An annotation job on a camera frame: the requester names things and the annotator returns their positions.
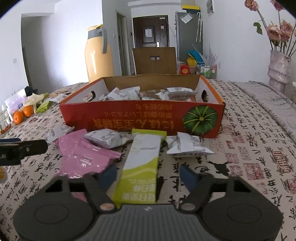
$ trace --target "pink snack packet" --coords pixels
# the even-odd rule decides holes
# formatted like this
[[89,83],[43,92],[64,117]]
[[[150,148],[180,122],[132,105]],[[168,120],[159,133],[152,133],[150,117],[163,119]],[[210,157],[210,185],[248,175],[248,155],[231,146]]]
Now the pink snack packet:
[[[105,154],[77,145],[73,148],[72,154],[64,158],[59,175],[66,175],[70,179],[81,178],[89,172],[100,173],[111,163],[111,158]],[[84,193],[73,193],[73,196],[86,201]]]
[[72,149],[80,142],[81,139],[84,139],[83,136],[85,134],[87,134],[87,130],[82,129],[59,138],[59,148],[64,157],[72,154]]
[[121,153],[109,149],[104,149],[98,146],[95,146],[91,144],[88,140],[82,139],[80,143],[78,144],[79,146],[84,146],[86,148],[89,148],[90,150],[96,151],[102,155],[108,156],[110,159],[119,159],[121,157]]

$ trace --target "bed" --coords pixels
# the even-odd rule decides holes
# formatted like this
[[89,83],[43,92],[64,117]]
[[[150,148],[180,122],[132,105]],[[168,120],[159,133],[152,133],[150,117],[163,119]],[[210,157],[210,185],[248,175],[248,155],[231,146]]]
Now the bed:
[[[158,203],[178,206],[188,195],[179,177],[181,164],[186,163],[196,172],[208,172],[219,178],[236,174],[259,190],[282,212],[283,226],[276,240],[296,241],[296,139],[292,125],[293,120],[296,123],[296,112],[293,112],[296,107],[260,83],[226,83],[216,80],[211,80],[211,83],[226,102],[219,136],[210,140],[216,155],[172,158],[166,154],[167,147],[164,144],[158,163],[158,177],[164,182]],[[84,85],[67,86],[57,92],[72,93]],[[267,93],[275,95],[269,105],[262,101],[262,98],[269,100]],[[273,108],[273,101],[279,103],[277,108]],[[45,113],[33,115],[14,126],[3,138],[20,138],[22,141],[44,139],[47,131],[59,123],[63,123],[62,114],[58,105],[52,105]],[[121,160],[116,163],[118,175],[129,148],[130,144],[115,149],[122,153]],[[14,212],[57,174],[61,160],[58,146],[52,143],[46,154],[25,158],[21,166],[7,167],[8,180],[0,184],[0,229],[8,240],[20,240],[13,227]]]

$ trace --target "yellow thermos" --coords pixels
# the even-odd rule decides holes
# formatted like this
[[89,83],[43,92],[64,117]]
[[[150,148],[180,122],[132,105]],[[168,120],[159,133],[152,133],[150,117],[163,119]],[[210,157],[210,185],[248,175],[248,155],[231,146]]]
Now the yellow thermos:
[[85,61],[89,82],[101,77],[114,76],[112,50],[107,41],[103,25],[88,28],[89,36],[85,47]]

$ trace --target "green snack bar wrapper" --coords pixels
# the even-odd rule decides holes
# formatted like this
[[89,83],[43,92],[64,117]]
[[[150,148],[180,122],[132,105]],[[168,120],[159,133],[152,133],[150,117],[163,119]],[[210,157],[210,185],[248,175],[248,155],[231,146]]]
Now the green snack bar wrapper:
[[151,134],[151,135],[159,135],[162,136],[162,141],[165,140],[167,137],[167,132],[166,131],[157,131],[157,130],[143,130],[143,129],[135,129],[133,128],[131,130],[132,134],[139,133],[139,134]]
[[46,101],[43,102],[37,109],[36,113],[42,113],[48,110],[48,107],[50,106],[51,102],[50,101]]
[[155,203],[160,135],[137,134],[123,167],[112,200],[122,203]]

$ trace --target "pumpkin illustration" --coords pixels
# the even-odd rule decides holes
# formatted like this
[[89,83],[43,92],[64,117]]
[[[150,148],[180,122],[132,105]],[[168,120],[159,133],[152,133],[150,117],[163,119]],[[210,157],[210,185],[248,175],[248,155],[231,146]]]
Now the pumpkin illustration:
[[209,133],[216,126],[217,120],[218,114],[207,105],[193,107],[183,117],[184,128],[195,136]]

